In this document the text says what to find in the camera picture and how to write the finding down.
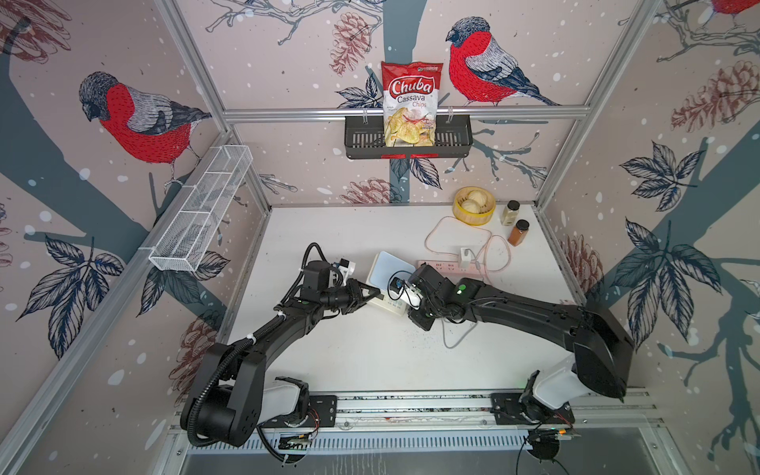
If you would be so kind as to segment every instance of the red-breasted bird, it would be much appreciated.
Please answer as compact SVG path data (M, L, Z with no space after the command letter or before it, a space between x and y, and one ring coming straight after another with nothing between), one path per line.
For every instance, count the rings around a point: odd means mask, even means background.
M79 100L87 120L99 119L124 150L148 163L169 163L174 179L174 160L190 147L195 126L211 114L178 104L161 94L142 93L112 75L94 72L82 81Z
M505 97L528 96L557 106L541 95L518 67L517 59L499 46L490 31L483 18L467 17L455 23L446 36L452 43L448 75L467 104L477 101L495 106Z
M683 3L674 5L673 10L678 10L679 8L683 8L687 5L691 5L692 3L699 1L701 0L686 0ZM745 11L747 8L754 7L760 3L760 0L709 0L709 2L712 5L713 11L710 13L710 17L702 24L702 26L698 28L698 30L706 30L708 22L712 20L712 17L714 17L716 13L722 13L731 15L731 19L733 20L733 28L726 32L730 33L737 28L743 28L745 26L736 24L736 16Z

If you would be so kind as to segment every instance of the white wire mesh basket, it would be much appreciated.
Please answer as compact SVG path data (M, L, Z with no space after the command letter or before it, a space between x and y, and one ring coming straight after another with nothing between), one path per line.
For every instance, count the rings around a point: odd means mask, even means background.
M162 271L196 271L252 161L245 145L220 147L150 253L150 262Z

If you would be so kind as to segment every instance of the cassava chip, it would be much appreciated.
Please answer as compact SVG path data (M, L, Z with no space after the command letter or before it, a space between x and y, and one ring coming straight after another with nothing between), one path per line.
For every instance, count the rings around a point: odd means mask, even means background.
M385 144L389 147L433 145L435 113L443 64L382 63Z

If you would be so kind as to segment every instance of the wallpaper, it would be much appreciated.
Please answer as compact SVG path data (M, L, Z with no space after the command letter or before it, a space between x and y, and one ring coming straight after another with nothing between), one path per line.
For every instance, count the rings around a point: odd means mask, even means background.
M380 107L382 61L442 62L440 106L583 104L635 5L634 0L562 0L515 11L493 0L180 2L227 109ZM488 52L479 42L490 45ZM502 65L504 78L493 80L493 71L480 70L485 66L457 67L481 53L487 64ZM497 94L488 96L494 87ZM492 189L498 200L530 201L571 126L566 120L475 121L466 160L351 164L332 154L344 150L342 123L326 129L324 124L237 128L246 143L267 151L256 157L257 170L265 175L264 185L278 188L268 196L277 205L375 202L363 197L371 190L378 191L380 202L447 202L463 185ZM312 146L294 150L298 143ZM306 187L314 171L308 165L317 161L324 162L324 183ZM299 191L273 184L283 182ZM315 192L333 191L327 184L338 192ZM356 196L341 194L343 187Z
M0 0L0 42L5 436L217 130L152 2Z
M760 8L666 2L547 214L696 474L760 461Z
M241 187L237 198L207 251L213 258L204 261L213 265L202 264L197 273L205 284L198 302L185 306L176 294L164 293L145 312L152 268L21 473L150 471L205 351L216 341L263 217L249 187ZM184 282L171 272L164 274L167 282Z

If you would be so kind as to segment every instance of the pink power strip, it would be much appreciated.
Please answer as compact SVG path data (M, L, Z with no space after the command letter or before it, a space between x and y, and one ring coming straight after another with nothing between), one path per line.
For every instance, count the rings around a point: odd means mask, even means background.
M483 279L483 275L480 274L480 271L478 271L477 267L475 267L475 263L473 262L471 262L470 267L466 269L459 268L459 263L454 261L417 261L417 267L422 264L428 264L429 266L435 268L438 273L443 276L457 275Z

